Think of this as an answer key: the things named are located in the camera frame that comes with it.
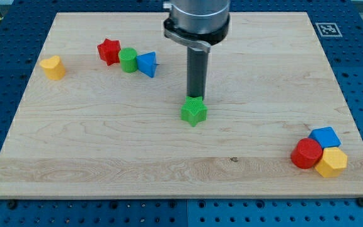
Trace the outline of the grey pusher rod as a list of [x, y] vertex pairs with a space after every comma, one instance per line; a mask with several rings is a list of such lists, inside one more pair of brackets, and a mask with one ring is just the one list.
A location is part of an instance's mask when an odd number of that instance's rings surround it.
[[187, 96], [205, 97], [208, 53], [187, 48]]

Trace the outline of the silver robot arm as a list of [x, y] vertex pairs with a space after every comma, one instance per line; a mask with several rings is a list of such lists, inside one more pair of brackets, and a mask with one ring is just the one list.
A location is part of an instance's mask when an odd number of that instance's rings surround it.
[[187, 96], [204, 97], [211, 47], [229, 30], [230, 0], [169, 0], [164, 36], [187, 48]]

